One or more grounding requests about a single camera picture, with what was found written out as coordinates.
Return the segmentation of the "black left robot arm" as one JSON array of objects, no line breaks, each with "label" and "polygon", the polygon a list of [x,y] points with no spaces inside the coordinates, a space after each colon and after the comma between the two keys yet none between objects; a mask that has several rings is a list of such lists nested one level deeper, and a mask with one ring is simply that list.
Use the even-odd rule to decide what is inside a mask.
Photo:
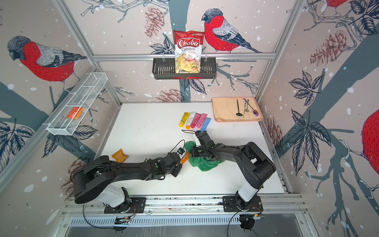
[{"label": "black left robot arm", "polygon": [[108,156],[77,169],[71,176],[76,204],[95,200],[114,182],[127,180],[164,180],[167,175],[177,177],[182,169],[181,160],[186,151],[179,148],[165,157],[148,159],[142,163],[118,163]]}]

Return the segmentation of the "dark pink toothpaste tube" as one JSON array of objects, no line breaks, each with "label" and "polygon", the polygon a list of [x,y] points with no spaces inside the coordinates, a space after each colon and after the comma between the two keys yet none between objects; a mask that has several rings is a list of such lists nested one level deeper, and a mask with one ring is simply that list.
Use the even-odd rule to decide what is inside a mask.
[{"label": "dark pink toothpaste tube", "polygon": [[195,114],[195,116],[194,116],[194,118],[193,118],[193,121],[192,121],[192,123],[191,123],[191,125],[190,125],[190,128],[195,128],[195,127],[196,127],[196,125],[197,125],[197,123],[198,123],[200,117],[201,117],[201,114],[199,114],[199,113],[196,113],[196,114]]}]

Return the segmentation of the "light blue toothpaste tube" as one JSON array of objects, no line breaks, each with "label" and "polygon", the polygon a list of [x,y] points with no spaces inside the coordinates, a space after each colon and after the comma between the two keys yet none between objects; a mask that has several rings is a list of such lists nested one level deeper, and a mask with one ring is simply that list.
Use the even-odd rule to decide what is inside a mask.
[{"label": "light blue toothpaste tube", "polygon": [[203,124],[202,124],[202,127],[201,127],[200,132],[204,132],[204,131],[207,129],[207,127],[208,127],[210,121],[211,121],[211,118],[209,118],[209,117],[206,117],[206,118],[205,118],[205,120],[204,120],[204,122],[203,122]]}]

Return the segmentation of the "green microfibre cloth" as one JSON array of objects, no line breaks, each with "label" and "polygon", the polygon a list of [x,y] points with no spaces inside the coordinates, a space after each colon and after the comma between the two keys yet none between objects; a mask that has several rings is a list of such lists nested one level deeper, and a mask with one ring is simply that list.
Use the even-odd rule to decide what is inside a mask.
[{"label": "green microfibre cloth", "polygon": [[[189,153],[193,147],[196,146],[196,143],[189,141],[185,143],[184,149]],[[196,157],[189,155],[188,161],[192,167],[198,167],[202,172],[210,171],[213,168],[216,168],[219,164],[225,162],[224,160],[220,161],[211,161],[208,157]]]}]

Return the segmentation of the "yellow toothpaste tube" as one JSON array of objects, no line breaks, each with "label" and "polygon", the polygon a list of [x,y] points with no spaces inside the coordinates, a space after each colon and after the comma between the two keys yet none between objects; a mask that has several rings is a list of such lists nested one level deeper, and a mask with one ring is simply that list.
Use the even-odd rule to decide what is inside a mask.
[{"label": "yellow toothpaste tube", "polygon": [[181,118],[181,121],[180,121],[180,124],[179,124],[179,127],[184,127],[184,125],[186,124],[187,122],[187,119],[189,118],[190,116],[190,113],[189,112],[184,112],[182,118]]}]

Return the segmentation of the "white orange-capped toothpaste tube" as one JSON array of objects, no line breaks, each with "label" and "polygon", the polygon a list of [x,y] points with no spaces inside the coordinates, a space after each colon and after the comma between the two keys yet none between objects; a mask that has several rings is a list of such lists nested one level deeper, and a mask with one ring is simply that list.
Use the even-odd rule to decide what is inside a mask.
[{"label": "white orange-capped toothpaste tube", "polygon": [[189,130],[191,128],[191,125],[192,125],[192,121],[194,119],[196,115],[196,112],[191,112],[187,121],[186,121],[186,129]]}]

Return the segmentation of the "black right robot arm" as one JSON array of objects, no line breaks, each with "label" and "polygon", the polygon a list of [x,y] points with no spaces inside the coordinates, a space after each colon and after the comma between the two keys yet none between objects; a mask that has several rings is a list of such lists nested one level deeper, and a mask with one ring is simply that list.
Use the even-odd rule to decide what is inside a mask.
[{"label": "black right robot arm", "polygon": [[203,157],[206,161],[235,162],[242,172],[245,181],[236,193],[236,199],[249,202],[264,183],[276,172],[276,167],[270,158],[254,143],[229,146],[214,143],[207,132],[196,131],[195,137],[199,145],[193,147],[190,154],[193,158]]}]

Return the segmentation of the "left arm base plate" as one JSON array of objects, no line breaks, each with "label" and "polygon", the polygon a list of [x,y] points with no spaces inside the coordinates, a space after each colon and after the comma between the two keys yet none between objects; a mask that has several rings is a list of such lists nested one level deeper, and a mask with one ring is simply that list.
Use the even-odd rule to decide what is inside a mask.
[{"label": "left arm base plate", "polygon": [[111,207],[106,205],[104,213],[105,214],[139,214],[143,213],[146,206],[145,197],[130,197],[127,198],[125,202],[117,207]]}]

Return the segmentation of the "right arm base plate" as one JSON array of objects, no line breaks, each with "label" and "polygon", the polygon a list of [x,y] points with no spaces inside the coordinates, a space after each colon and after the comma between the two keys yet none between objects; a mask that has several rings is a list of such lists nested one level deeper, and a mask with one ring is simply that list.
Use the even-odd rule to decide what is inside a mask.
[{"label": "right arm base plate", "polygon": [[261,198],[255,195],[250,201],[244,201],[239,196],[223,196],[222,205],[224,212],[262,212]]}]

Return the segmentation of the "orange toothpaste tube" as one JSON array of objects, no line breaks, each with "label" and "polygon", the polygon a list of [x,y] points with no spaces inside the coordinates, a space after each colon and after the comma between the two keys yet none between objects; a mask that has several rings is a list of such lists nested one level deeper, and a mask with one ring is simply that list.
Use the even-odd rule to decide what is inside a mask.
[{"label": "orange toothpaste tube", "polygon": [[185,152],[184,156],[181,158],[180,164],[184,164],[190,158],[189,152]]}]

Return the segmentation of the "light pink toothpaste tube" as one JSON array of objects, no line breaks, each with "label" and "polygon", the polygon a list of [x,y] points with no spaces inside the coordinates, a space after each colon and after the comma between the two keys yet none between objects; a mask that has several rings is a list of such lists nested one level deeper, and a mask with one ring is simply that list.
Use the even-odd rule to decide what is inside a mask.
[{"label": "light pink toothpaste tube", "polygon": [[201,128],[206,118],[207,118],[207,114],[202,113],[201,116],[199,117],[199,120],[197,121],[196,127]]}]

